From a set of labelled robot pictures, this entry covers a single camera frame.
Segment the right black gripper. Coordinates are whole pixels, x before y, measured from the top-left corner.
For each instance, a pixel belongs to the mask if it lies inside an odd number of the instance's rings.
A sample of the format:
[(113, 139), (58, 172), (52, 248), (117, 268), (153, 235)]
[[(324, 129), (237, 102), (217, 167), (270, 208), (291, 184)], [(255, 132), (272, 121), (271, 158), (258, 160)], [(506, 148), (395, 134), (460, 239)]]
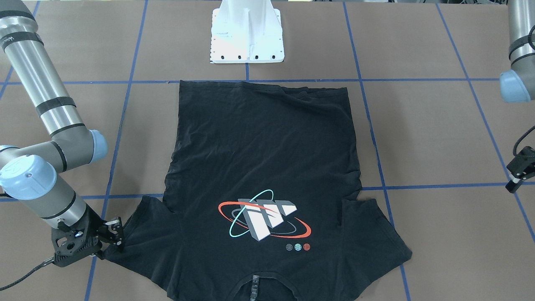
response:
[(110, 235), (123, 235), (121, 217), (105, 221), (89, 205), (86, 205), (82, 218), (75, 224), (75, 229), (82, 232), (82, 237), (76, 239), (80, 241), (77, 250), (84, 251), (99, 247), (99, 250), (95, 252), (95, 257), (100, 260), (110, 259), (115, 253), (121, 253), (124, 249), (124, 239), (110, 242)]

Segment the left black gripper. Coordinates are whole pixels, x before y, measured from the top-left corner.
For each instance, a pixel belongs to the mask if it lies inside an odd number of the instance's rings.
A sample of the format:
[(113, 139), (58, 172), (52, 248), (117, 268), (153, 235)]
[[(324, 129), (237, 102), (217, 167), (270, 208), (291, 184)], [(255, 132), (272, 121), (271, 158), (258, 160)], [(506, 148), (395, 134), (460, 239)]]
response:
[(530, 146), (525, 146), (519, 154), (507, 164), (510, 172), (510, 181), (506, 183), (506, 190), (509, 193), (516, 191), (535, 174), (535, 151)]

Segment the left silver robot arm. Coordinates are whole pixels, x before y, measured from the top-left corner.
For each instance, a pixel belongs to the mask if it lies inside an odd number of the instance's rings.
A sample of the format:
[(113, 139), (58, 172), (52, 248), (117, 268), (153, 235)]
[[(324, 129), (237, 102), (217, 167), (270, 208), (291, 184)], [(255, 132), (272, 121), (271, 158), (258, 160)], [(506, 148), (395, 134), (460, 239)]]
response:
[[(500, 74), (500, 93), (507, 103), (530, 102), (535, 97), (535, 2), (509, 0), (507, 7), (510, 70)], [(534, 127), (529, 128), (513, 146), (514, 158), (507, 164), (510, 181), (506, 189), (509, 193), (515, 193), (526, 180), (534, 177), (534, 148), (525, 146), (518, 150), (520, 142), (532, 132)]]

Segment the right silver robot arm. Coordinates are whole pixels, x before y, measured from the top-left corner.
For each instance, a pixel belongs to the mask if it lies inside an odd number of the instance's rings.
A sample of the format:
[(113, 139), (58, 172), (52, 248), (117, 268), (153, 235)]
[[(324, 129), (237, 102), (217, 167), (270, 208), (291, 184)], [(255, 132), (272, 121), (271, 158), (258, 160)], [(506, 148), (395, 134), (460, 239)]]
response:
[(105, 245), (124, 241), (120, 218), (99, 216), (61, 177), (108, 152), (105, 137), (78, 113), (38, 32), (33, 10), (21, 0), (1, 2), (1, 54), (11, 64), (43, 127), (43, 140), (1, 146), (1, 188), (51, 230), (52, 261), (64, 266), (102, 258)]

